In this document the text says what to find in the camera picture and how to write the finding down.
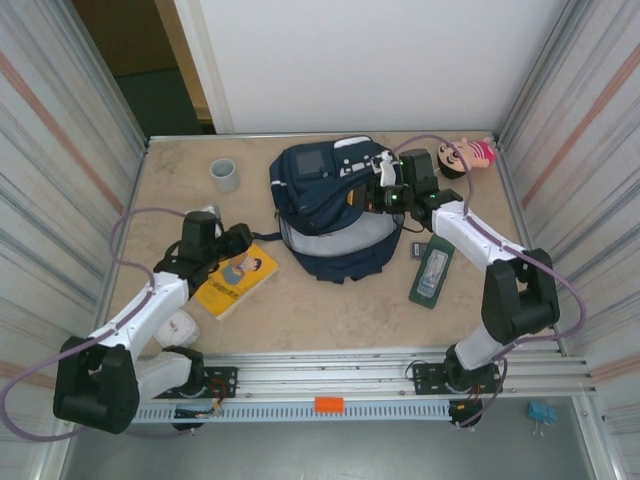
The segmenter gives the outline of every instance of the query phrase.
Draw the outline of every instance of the green phone case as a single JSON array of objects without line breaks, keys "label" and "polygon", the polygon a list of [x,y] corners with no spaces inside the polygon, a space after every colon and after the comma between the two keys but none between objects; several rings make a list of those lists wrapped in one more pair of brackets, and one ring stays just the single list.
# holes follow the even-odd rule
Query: green phone case
[{"label": "green phone case", "polygon": [[[425,296],[418,293],[418,287],[420,285],[420,279],[422,278],[422,275],[429,263],[429,258],[431,258],[431,254],[434,250],[445,253],[447,255],[447,260],[442,270],[442,274],[438,279],[438,284],[435,288],[433,296]],[[427,308],[434,308],[436,306],[436,303],[438,303],[438,297],[440,296],[440,291],[442,290],[442,285],[444,284],[444,280],[447,277],[447,271],[449,270],[449,265],[451,264],[453,253],[455,251],[455,247],[451,243],[447,242],[444,238],[437,236],[435,233],[431,235],[431,240],[429,241],[427,250],[424,253],[424,257],[422,257],[422,262],[420,262],[420,268],[418,269],[416,278],[413,281],[411,293],[409,293],[410,301]]]}]

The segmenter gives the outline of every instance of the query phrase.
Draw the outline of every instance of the book cover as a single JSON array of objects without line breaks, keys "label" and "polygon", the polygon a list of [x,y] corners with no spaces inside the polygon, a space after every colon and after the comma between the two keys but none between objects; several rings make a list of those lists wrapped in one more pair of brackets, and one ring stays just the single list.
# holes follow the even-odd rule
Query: book cover
[{"label": "book cover", "polygon": [[220,319],[277,269],[278,262],[257,245],[251,245],[245,253],[220,262],[218,270],[209,274],[195,297]]}]

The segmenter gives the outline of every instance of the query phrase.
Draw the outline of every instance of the purple cable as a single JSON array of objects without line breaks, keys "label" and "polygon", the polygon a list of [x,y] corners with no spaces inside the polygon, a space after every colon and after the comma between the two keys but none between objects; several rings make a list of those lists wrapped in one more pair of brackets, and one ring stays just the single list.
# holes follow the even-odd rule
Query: purple cable
[{"label": "purple cable", "polygon": [[[146,212],[162,212],[162,213],[170,213],[172,215],[177,215],[179,217],[184,217],[185,216],[185,214],[183,214],[181,212],[178,212],[176,210],[171,210],[169,208],[159,208],[159,207],[157,207],[157,208],[156,207],[138,208],[138,209],[135,209],[135,210],[131,210],[129,213],[126,213],[125,215],[120,217],[118,219],[118,221],[111,228],[111,237],[109,239],[109,251],[111,252],[111,256],[113,257],[113,261],[115,263],[119,264],[119,265],[123,265],[123,266],[126,266],[126,267],[133,267],[133,268],[136,268],[136,269],[141,270],[142,272],[144,272],[145,275],[147,275],[147,277],[149,278],[149,286],[150,286],[149,291],[144,296],[142,301],[138,305],[136,305],[127,315],[125,315],[122,320],[120,320],[117,323],[117,325],[116,325],[116,329],[117,330],[122,328],[129,320],[131,320],[140,310],[142,310],[144,308],[144,306],[151,299],[152,290],[153,290],[153,287],[155,286],[155,281],[154,281],[153,273],[151,272],[151,270],[149,270],[147,267],[145,267],[144,265],[142,265],[140,263],[127,262],[127,261],[121,260],[120,258],[118,258],[117,254],[115,252],[115,246],[114,246],[114,240],[115,240],[116,233],[118,232],[118,228],[120,227],[120,225],[122,225],[126,220],[131,218],[133,215],[136,215],[138,213],[146,213]],[[102,342],[103,340],[109,338],[111,335],[113,335],[114,332],[115,332],[115,330],[110,330],[108,332],[103,333],[99,337],[91,338],[91,339],[87,340],[86,342],[84,342],[84,343],[82,343],[82,344],[80,344],[80,345],[78,345],[76,347],[73,347],[73,348],[71,348],[69,350],[65,350],[62,353],[54,355],[51,358],[43,360],[42,362],[23,370],[16,377],[14,377],[11,380],[9,380],[5,384],[5,386],[2,388],[2,390],[0,391],[0,420],[2,421],[2,423],[4,423],[4,425],[7,427],[7,429],[10,432],[12,432],[13,434],[15,434],[15,435],[17,435],[19,437],[22,437],[25,440],[30,440],[32,442],[57,442],[58,440],[66,440],[68,438],[75,437],[76,435],[79,435],[80,433],[85,431],[86,427],[82,427],[82,428],[75,429],[75,430],[73,430],[71,432],[62,434],[62,435],[35,435],[33,433],[30,433],[30,432],[27,432],[25,430],[22,430],[15,423],[13,423],[13,420],[11,420],[11,418],[9,418],[9,415],[8,415],[8,412],[7,412],[7,397],[9,396],[9,392],[11,391],[11,389],[13,387],[15,387],[16,384],[18,384],[19,382],[21,382],[22,380],[27,378],[29,375],[31,375],[31,374],[33,374],[33,373],[37,372],[38,370],[41,370],[41,369],[43,369],[45,367],[48,367],[49,365],[53,365],[54,363],[57,363],[60,360],[63,360],[63,359],[68,358],[68,357],[71,357],[73,355],[77,355],[78,353],[80,353],[80,352],[92,347],[93,345],[96,345],[96,344]]]},{"label": "purple cable", "polygon": [[422,140],[422,139],[426,139],[426,138],[432,138],[435,140],[438,140],[442,143],[444,143],[445,145],[447,145],[449,148],[451,148],[454,153],[456,153],[458,155],[458,158],[460,159],[460,163],[462,163],[462,167],[464,168],[465,174],[467,176],[467,181],[469,183],[469,195],[467,196],[467,198],[464,200],[464,205],[463,205],[463,213],[465,216],[465,219],[469,222],[469,225],[471,225],[476,231],[478,231],[483,237],[485,237],[487,240],[489,240],[491,243],[493,243],[494,245],[499,246],[500,248],[504,249],[504,251],[506,251],[507,253],[510,253],[511,255],[515,255],[516,257],[520,258],[521,260],[527,262],[530,265],[533,265],[536,268],[539,268],[540,270],[542,270],[544,273],[546,273],[547,275],[551,276],[551,278],[557,280],[558,282],[560,282],[562,285],[564,285],[566,287],[566,289],[571,293],[571,295],[574,296],[574,298],[576,299],[576,302],[578,303],[578,308],[580,309],[580,317],[578,318],[578,321],[576,322],[575,325],[573,325],[571,328],[565,330],[564,332],[556,332],[553,335],[542,335],[542,336],[531,336],[531,337],[525,337],[525,338],[521,338],[516,340],[515,342],[512,342],[511,344],[507,345],[505,348],[503,348],[500,352],[498,352],[496,355],[494,355],[494,357],[492,358],[492,361],[498,361],[498,360],[502,360],[504,362],[504,372],[502,373],[502,377],[500,377],[500,382],[498,383],[498,388],[496,389],[496,391],[494,392],[493,396],[487,401],[486,404],[483,405],[482,409],[476,413],[475,415],[473,415],[471,418],[465,420],[464,422],[462,422],[461,424],[459,424],[459,427],[464,427],[465,425],[469,424],[470,422],[472,422],[473,420],[475,420],[476,418],[478,418],[480,415],[482,415],[495,401],[495,399],[498,397],[498,393],[502,390],[502,386],[504,385],[504,381],[507,378],[507,359],[505,358],[505,355],[507,353],[509,353],[511,350],[513,350],[517,345],[523,344],[523,343],[530,343],[530,342],[543,342],[543,341],[547,341],[547,340],[560,340],[561,338],[565,338],[568,336],[571,336],[573,334],[575,334],[576,332],[578,332],[578,330],[580,330],[582,327],[584,327],[586,321],[587,321],[587,306],[584,303],[584,300],[582,299],[582,297],[580,297],[580,294],[578,293],[578,290],[571,285],[571,283],[569,283],[569,281],[564,278],[562,275],[560,275],[559,273],[555,272],[554,270],[552,270],[551,268],[549,268],[548,266],[546,266],[545,264],[539,262],[538,260],[529,257],[528,255],[514,249],[511,248],[508,245],[502,245],[502,243],[500,242],[500,240],[498,238],[496,238],[495,236],[493,236],[490,232],[487,232],[481,225],[478,224],[478,222],[476,222],[473,218],[469,217],[469,203],[471,202],[471,199],[473,198],[473,194],[474,194],[474,188],[473,188],[473,180],[472,180],[472,173],[471,173],[471,169],[469,168],[469,166],[467,165],[467,162],[464,161],[464,158],[462,157],[462,153],[460,153],[460,150],[458,150],[458,148],[451,143],[449,140],[447,140],[446,138],[442,138],[439,135],[433,135],[430,133],[423,133],[420,135],[416,135],[415,137],[411,137],[408,140],[405,140],[404,142],[402,142],[400,145],[396,146],[393,149],[394,153],[397,153],[400,149],[406,147],[407,145],[416,142],[418,140]]}]

